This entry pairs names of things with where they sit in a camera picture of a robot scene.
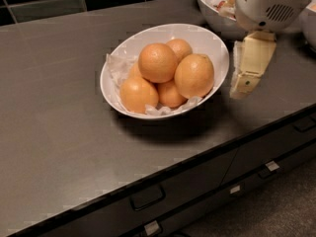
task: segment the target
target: white bowl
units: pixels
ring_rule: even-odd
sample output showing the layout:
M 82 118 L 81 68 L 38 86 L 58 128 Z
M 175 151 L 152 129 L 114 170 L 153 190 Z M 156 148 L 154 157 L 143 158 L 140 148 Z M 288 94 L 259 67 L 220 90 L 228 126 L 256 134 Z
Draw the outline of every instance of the white bowl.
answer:
M 201 13 L 217 35 L 224 40 L 242 40 L 247 32 L 237 25 L 236 20 L 218 15 L 214 5 L 220 1 L 222 0 L 197 0 Z
M 312 9 L 312 6 L 316 7 L 316 0 L 312 0 L 299 15 L 299 22 L 307 42 L 316 52 L 316 9 Z
M 112 55 L 122 58 L 137 57 L 140 51 L 149 43 L 167 42 L 172 38 L 181 38 L 186 40 L 193 48 L 194 53 L 205 53 L 209 56 L 214 65 L 214 87 L 200 101 L 198 106 L 207 101 L 223 83 L 229 68 L 229 54 L 224 42 L 213 32 L 202 27 L 187 24 L 170 24 L 162 25 L 147 29 L 121 43 Z M 127 111 L 120 103 L 118 93 L 116 93 L 116 85 L 107 67 L 107 61 L 101 72 L 100 86 L 104 98 L 118 112 L 137 119 L 166 119 L 174 117 L 193 109 L 172 112 L 168 115 L 155 117 L 151 115 L 136 114 Z

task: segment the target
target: countertop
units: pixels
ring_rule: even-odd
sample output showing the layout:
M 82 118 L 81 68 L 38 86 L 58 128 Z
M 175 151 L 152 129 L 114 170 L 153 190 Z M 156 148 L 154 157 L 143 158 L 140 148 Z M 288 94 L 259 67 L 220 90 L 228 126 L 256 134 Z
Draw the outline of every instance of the countertop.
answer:
M 220 90 L 186 115 L 119 115 L 99 87 L 106 53 L 171 23 L 207 27 L 196 0 L 157 0 L 0 28 L 0 236 L 315 104 L 316 58 L 296 33 L 278 36 L 245 100 L 229 98 L 231 62 Z

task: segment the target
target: drawer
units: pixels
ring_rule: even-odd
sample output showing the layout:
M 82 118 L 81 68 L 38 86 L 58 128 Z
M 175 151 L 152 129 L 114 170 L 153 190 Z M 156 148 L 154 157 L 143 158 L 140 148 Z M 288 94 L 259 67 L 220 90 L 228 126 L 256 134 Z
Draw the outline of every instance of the drawer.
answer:
M 119 236 L 219 187 L 233 149 L 58 227 L 43 237 Z
M 182 206 L 181 209 L 175 209 L 172 213 L 167 213 L 146 223 L 144 226 L 139 227 L 138 233 L 134 234 L 133 237 L 170 236 L 173 232 L 187 226 L 200 217 L 211 213 L 226 203 L 233 202 L 247 192 L 270 182 L 281 175 L 281 173 L 287 172 L 314 157 L 316 157 L 316 143 L 288 157 L 262 165 L 249 175 L 245 175 L 243 179 L 233 184 L 227 184 L 221 189 L 214 191 L 214 193 L 209 193 L 208 196 L 196 199 L 195 202 L 189 202 L 189 206 Z
M 316 138 L 314 116 L 305 117 L 240 145 L 223 184 Z

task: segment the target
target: floor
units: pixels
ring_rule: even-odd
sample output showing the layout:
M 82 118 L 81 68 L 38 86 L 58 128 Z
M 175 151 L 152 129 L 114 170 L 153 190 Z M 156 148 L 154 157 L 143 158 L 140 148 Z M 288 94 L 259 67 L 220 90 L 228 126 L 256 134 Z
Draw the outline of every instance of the floor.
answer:
M 316 236 L 316 159 L 224 205 L 181 232 L 179 237 Z

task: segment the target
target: drawer handle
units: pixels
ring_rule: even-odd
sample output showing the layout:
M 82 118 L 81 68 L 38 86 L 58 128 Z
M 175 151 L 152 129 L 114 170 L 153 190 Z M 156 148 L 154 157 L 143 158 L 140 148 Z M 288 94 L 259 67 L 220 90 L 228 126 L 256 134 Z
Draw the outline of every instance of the drawer handle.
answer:
M 134 200 L 132 199 L 132 197 L 129 197 L 129 202 L 130 202 L 130 205 L 131 205 L 132 209 L 135 210 L 135 211 L 139 211 L 139 210 L 148 208 L 151 205 L 154 205 L 155 203 L 163 200 L 166 197 L 166 193 L 165 193 L 164 189 L 161 186 L 158 186 L 158 187 L 159 187 L 161 196 L 159 196 L 157 199 L 155 199 L 155 200 L 153 200 L 153 201 L 151 201 L 149 203 L 146 203 L 146 204 L 144 204 L 142 206 L 136 206 Z
M 265 168 L 258 172 L 258 175 L 261 179 L 269 178 L 272 175 L 277 174 L 279 165 L 275 161 L 271 161 L 265 164 Z
M 244 192 L 245 192 L 245 183 L 242 182 L 230 188 L 229 196 L 232 198 L 237 198 L 241 196 L 242 194 L 244 194 Z
M 159 233 L 162 233 L 162 227 L 158 224 L 156 220 L 146 224 L 144 226 L 146 236 L 156 236 Z
M 306 118 L 303 118 L 303 119 L 295 122 L 293 124 L 293 127 L 294 127 L 294 129 L 296 129 L 299 132 L 305 132 L 305 131 L 308 131 L 312 128 L 315 128 L 316 122 L 315 122 L 314 118 L 306 117 Z

